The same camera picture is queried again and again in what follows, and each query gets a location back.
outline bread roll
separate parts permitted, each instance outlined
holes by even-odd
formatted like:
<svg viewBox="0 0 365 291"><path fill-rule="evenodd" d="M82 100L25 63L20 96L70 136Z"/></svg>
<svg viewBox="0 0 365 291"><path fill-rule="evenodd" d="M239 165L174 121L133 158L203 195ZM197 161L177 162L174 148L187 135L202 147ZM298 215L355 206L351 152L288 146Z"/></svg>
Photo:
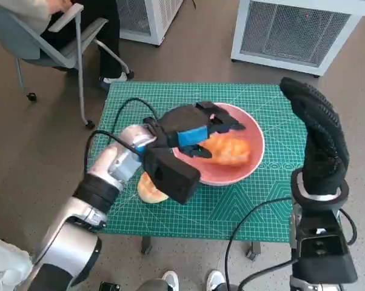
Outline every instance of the bread roll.
<svg viewBox="0 0 365 291"><path fill-rule="evenodd" d="M239 166L249 161L250 144L249 142L238 139L230 134L214 134L209 139L200 143L212 154L212 158L202 161L215 164Z"/></svg>
<svg viewBox="0 0 365 291"><path fill-rule="evenodd" d="M159 191L156 186L154 186L146 172L144 172L139 179L137 189L139 197L146 203L160 203L169 198L168 195Z"/></svg>

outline white cabinet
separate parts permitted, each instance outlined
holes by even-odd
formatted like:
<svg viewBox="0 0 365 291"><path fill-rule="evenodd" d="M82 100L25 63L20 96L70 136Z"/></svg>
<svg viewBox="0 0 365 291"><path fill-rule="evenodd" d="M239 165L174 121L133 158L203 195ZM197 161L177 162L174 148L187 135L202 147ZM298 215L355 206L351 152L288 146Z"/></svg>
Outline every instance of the white cabinet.
<svg viewBox="0 0 365 291"><path fill-rule="evenodd" d="M121 38L160 45L183 0L116 0Z"/></svg>
<svg viewBox="0 0 365 291"><path fill-rule="evenodd" d="M240 0L231 58L322 76L362 15L365 0Z"/></svg>

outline cable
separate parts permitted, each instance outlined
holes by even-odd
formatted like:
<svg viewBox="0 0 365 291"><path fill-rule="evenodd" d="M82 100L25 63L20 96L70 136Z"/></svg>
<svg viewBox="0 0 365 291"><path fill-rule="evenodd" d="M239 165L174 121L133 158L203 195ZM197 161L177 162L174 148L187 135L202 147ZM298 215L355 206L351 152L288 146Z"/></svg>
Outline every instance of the cable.
<svg viewBox="0 0 365 291"><path fill-rule="evenodd" d="M114 133L115 131L115 127L118 123L118 119L119 119L119 115L121 114L122 110L126 107L126 105L132 101L138 101L138 102L141 102L143 104L145 104L147 106L147 108L149 108L149 110L153 113L153 116L154 118L158 121L159 118L158 118L158 115L157 115L157 111L154 109L153 106L151 106L148 102L146 102L145 100L141 99L141 98L137 98L137 97L132 97L132 98L129 98L127 99L126 101L123 102L123 104L120 106L120 108L118 109L118 112L116 113L116 116L115 116L115 120L114 120L114 123L112 125L112 128L111 128L111 133Z"/></svg>
<svg viewBox="0 0 365 291"><path fill-rule="evenodd" d="M117 138L115 135L113 135L112 133L109 133L105 130L95 130L93 133L91 133L91 135L88 137L87 143L85 144L85 151L84 151L84 168L83 168L83 174L84 176L86 176L87 174L87 167L88 167L88 155L89 155L89 151L90 151L90 147L91 147L91 142L93 140L93 138L95 137L95 135L106 135L108 136L110 139L114 139L116 142L118 142L119 144L121 144L122 146L124 146L125 148L127 148L129 151L137 154L138 156L141 156L141 152L138 151L137 149L135 149L134 147L130 146L128 143L124 142L123 140L121 140L120 138Z"/></svg>
<svg viewBox="0 0 365 291"><path fill-rule="evenodd" d="M269 201L262 202L261 204L255 206L252 210L250 210L250 212L241 220L241 222L239 222L239 224L237 225L237 227L234 229L234 231L233 231L233 233L232 233L232 235L230 237L229 245L227 246L226 258L224 259L224 273L226 275L226 283L227 283L227 290L228 291L231 291L231 288L230 288L230 278L229 278L229 263L228 263L229 253L230 253L230 249L231 249L232 242L233 242L236 234L238 233L239 229L247 221L247 219L250 217L250 215L253 212L255 212L256 210L260 209L261 207L263 207L265 205L271 204L271 203L276 203L276 202L280 202L280 201L287 201L287 200L292 200L292 199L291 199L291 197L287 197L287 198L278 198L278 199L273 199L273 200L269 200Z"/></svg>
<svg viewBox="0 0 365 291"><path fill-rule="evenodd" d="M270 268L267 268L267 269L264 269L262 271L259 271L259 272L256 272L250 276L248 276L246 279L244 279L241 284L239 284L238 286L238 291L243 291L243 287L248 283L248 282L251 282L253 281L254 279L257 279L257 277L260 277L260 276L263 276L263 275L266 275L268 273L271 273L271 272L274 272L274 271L277 271L279 269L282 269L284 267L287 267L289 265L292 265L294 263L297 263L298 259L290 259L289 261L286 261L284 263L281 263L281 264L278 264L278 265L275 265L273 267L270 267Z"/></svg>
<svg viewBox="0 0 365 291"><path fill-rule="evenodd" d="M339 209L339 211L347 218L348 222L351 225L352 228L352 237L351 239L347 242L348 246L352 246L358 239L358 230L357 230L357 226L355 225L354 221L352 220L351 216L344 210L344 209Z"/></svg>

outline floor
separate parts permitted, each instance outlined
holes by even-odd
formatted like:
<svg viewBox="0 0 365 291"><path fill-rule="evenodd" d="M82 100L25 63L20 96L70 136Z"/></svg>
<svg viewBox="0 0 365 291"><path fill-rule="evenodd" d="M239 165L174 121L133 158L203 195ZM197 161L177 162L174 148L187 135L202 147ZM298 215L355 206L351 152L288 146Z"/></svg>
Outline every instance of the floor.
<svg viewBox="0 0 365 291"><path fill-rule="evenodd" d="M351 154L347 175L351 194L345 208L359 228L358 242L351 247L359 280L347 290L365 291L365 18L327 73L317 80L302 73L232 63L237 0L197 4L197 10L191 1L183 4L160 48L122 42L122 55L136 72L136 80L277 84L283 76L290 76L321 89L340 113ZM87 52L85 60L89 73L86 110L98 121L104 94L96 88L95 48ZM32 251L77 186L89 131L79 120L75 78L27 64L22 68L26 83L39 96L37 104L23 97L14 60L0 47L0 238ZM224 270L224 241L160 238L155 240L153 253L142 257L138 237L101 237L102 255L82 290L97 290L100 281L135 290L167 269L178 272L181 290L203 290L209 271ZM263 254L254 263L245 259L244 251L245 245L236 243L231 253L234 283L289 258L286 244L263 244ZM289 269L278 271L252 282L248 290L287 290L288 276Z"/></svg>

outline green cutting mat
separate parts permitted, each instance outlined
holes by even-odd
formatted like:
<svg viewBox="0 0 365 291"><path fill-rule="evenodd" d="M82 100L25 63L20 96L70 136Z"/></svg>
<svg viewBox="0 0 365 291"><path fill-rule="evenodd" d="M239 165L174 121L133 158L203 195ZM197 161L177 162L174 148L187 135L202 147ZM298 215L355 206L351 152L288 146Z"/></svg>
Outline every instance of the green cutting mat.
<svg viewBox="0 0 365 291"><path fill-rule="evenodd" d="M245 180L227 187L200 185L186 205L168 199L143 203L136 192L140 171L133 177L109 213L107 233L228 239L237 223L257 204L290 195L290 174L302 165L306 131L292 113L277 85L128 82L113 84L102 114L100 129L111 130L118 107L130 97L151 103L161 116L183 104L225 102L249 112L261 126L266 149L262 164ZM121 113L115 134L150 116L141 103ZM95 140L91 161L107 138ZM252 215L238 239L288 241L290 202L265 206Z"/></svg>

